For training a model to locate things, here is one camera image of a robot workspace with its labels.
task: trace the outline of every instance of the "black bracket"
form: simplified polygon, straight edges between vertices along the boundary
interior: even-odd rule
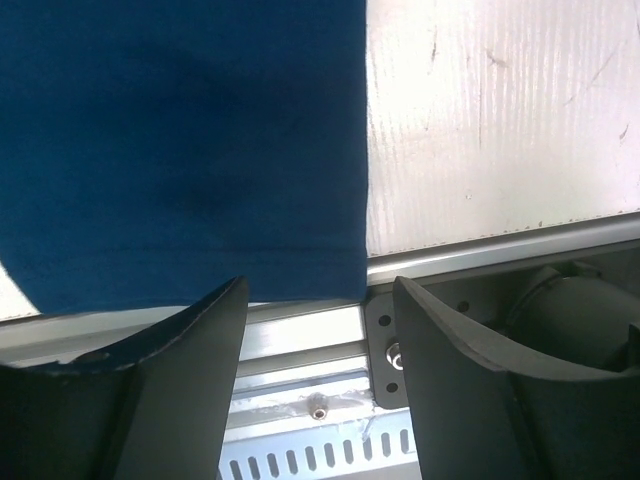
[[[402,358],[396,337],[391,293],[373,297],[364,309],[364,324],[369,349],[369,378],[375,402],[393,410],[407,407]]]

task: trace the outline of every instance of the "bolt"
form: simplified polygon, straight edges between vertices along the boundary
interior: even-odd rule
[[[387,361],[396,370],[402,370],[402,357],[400,356],[400,345],[398,343],[392,344],[387,348]]]

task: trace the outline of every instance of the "folded cloth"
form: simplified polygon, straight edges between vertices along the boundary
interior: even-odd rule
[[[0,263],[40,311],[364,295],[364,0],[3,2],[0,42]]]

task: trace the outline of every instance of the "white wooden surface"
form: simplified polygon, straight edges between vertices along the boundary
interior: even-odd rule
[[[370,255],[639,210],[639,11],[369,0]]]

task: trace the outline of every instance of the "metal frame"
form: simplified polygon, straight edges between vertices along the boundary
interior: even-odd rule
[[[637,239],[640,214],[623,215],[373,258],[369,283],[384,290],[397,275],[454,275]],[[32,365],[54,358],[70,360],[178,309],[4,322],[0,361]],[[220,462],[224,480],[252,478],[255,468],[261,478],[270,478],[274,465],[277,478],[294,478],[288,470],[289,451],[298,464],[297,479],[417,461],[408,410],[389,412],[372,401],[362,314],[360,305],[340,301],[250,308]],[[326,408],[322,420],[313,416],[318,405]],[[346,440],[353,449],[351,463],[337,453]],[[331,446],[333,460],[327,459],[331,456],[326,445]],[[307,461],[307,447],[312,447],[315,469]],[[232,462],[237,463],[235,470]]]

